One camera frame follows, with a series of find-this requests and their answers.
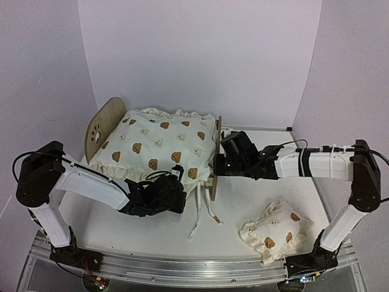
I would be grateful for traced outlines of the large bear print cushion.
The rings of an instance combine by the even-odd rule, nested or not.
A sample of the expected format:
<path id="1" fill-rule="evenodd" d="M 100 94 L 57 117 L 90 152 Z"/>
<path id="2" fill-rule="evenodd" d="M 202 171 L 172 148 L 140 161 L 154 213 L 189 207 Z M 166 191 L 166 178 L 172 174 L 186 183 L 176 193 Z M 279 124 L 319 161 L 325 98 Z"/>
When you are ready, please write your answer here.
<path id="1" fill-rule="evenodd" d="M 137 183 L 156 171 L 181 165 L 187 199 L 193 190 L 200 192 L 213 173 L 215 122 L 210 114 L 132 109 L 88 164 L 104 175 Z"/>

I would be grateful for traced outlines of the wooden pet bed frame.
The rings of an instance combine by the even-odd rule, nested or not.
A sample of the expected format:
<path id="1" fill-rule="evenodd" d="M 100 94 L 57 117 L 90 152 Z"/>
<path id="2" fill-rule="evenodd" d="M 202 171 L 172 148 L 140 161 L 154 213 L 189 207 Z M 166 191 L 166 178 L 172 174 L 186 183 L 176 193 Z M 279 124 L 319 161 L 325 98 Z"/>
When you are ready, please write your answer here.
<path id="1" fill-rule="evenodd" d="M 89 163 L 96 152 L 106 142 L 109 135 L 116 129 L 127 113 L 125 101 L 121 97 L 111 97 L 94 115 L 89 122 L 84 138 L 84 156 Z M 210 166 L 216 166 L 216 156 L 220 154 L 221 136 L 222 136 L 222 116 L 219 116 L 215 122 L 216 140 L 215 154 Z M 210 190 L 210 199 L 216 201 L 216 190 L 218 185 L 218 176 L 212 173 L 206 183 L 206 188 Z"/>

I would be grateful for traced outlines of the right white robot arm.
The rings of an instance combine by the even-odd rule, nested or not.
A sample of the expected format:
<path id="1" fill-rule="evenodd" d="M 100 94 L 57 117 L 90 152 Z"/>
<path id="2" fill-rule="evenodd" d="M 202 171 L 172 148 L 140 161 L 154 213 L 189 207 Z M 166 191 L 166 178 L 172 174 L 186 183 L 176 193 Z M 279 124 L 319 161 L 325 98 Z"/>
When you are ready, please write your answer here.
<path id="1" fill-rule="evenodd" d="M 311 277 L 338 265 L 342 242 L 368 213 L 384 200 L 380 197 L 381 175 L 375 160 L 385 156 L 369 148 L 364 140 L 351 146 L 292 148 L 288 142 L 256 149 L 247 134 L 234 131 L 221 141 L 224 150 L 215 157 L 217 176 L 281 178 L 331 178 L 351 183 L 351 195 L 341 211 L 321 231 L 311 252 L 286 257 L 290 279 Z"/>

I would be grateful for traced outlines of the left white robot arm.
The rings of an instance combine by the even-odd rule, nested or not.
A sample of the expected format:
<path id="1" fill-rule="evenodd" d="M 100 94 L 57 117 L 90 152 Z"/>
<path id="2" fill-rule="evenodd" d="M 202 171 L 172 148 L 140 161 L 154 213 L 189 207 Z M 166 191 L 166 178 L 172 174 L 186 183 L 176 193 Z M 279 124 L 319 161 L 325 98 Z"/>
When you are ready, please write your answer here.
<path id="1" fill-rule="evenodd" d="M 181 183 L 184 169 L 180 165 L 169 171 L 156 171 L 141 182 L 121 180 L 74 160 L 65 154 L 59 141 L 22 153 L 14 162 L 21 162 L 20 171 L 12 172 L 17 182 L 16 199 L 48 235 L 50 259 L 58 266 L 98 272 L 103 255 L 77 245 L 72 227 L 52 198 L 54 190 L 77 193 L 129 216 L 184 211 L 187 194 Z"/>

